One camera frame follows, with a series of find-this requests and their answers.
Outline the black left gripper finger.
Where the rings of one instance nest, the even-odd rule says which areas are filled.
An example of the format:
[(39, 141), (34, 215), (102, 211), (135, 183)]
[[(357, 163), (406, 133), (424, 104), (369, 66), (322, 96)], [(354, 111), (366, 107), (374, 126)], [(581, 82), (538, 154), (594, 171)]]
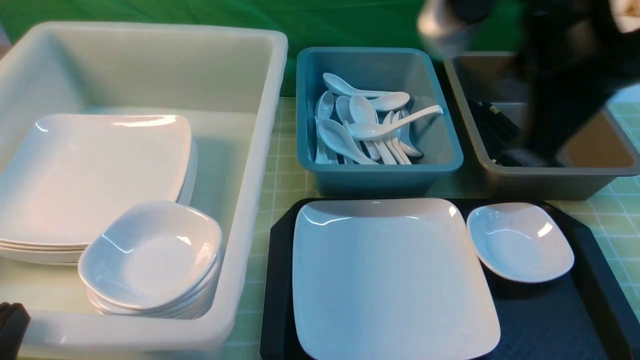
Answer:
[(0, 359), (16, 360), (31, 317), (22, 303), (0, 305)]

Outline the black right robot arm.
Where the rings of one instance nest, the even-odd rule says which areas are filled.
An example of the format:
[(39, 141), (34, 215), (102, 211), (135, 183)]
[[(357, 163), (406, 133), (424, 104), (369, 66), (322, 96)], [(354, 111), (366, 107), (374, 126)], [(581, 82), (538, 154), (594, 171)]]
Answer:
[(639, 30), (613, 0), (528, 0), (524, 44), (512, 62), (527, 86), (521, 135), (496, 161), (550, 167), (562, 147), (619, 91), (639, 82)]

